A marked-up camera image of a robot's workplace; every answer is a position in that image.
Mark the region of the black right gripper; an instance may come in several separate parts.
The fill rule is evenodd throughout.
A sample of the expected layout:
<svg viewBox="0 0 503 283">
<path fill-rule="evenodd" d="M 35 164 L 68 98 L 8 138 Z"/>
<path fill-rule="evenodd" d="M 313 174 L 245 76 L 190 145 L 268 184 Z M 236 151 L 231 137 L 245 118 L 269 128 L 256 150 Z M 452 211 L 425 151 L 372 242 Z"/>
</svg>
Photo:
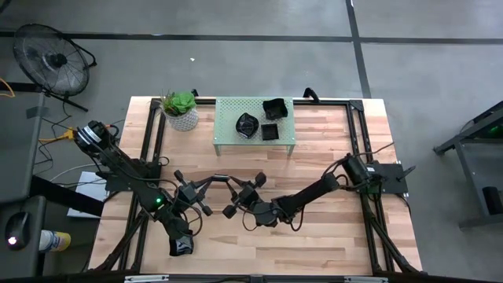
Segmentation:
<svg viewBox="0 0 503 283">
<path fill-rule="evenodd" d="M 241 187 L 239 193 L 230 185 L 229 179 Z M 226 185 L 231 193 L 231 204 L 227 205 L 222 211 L 225 217 L 231 219 L 236 214 L 237 209 L 252 215 L 263 215 L 268 212 L 267 205 L 256 191 L 266 183 L 265 174 L 259 172 L 255 176 L 254 182 L 240 180 L 233 176 L 229 176 L 229 179 L 226 180 Z"/>
</svg>

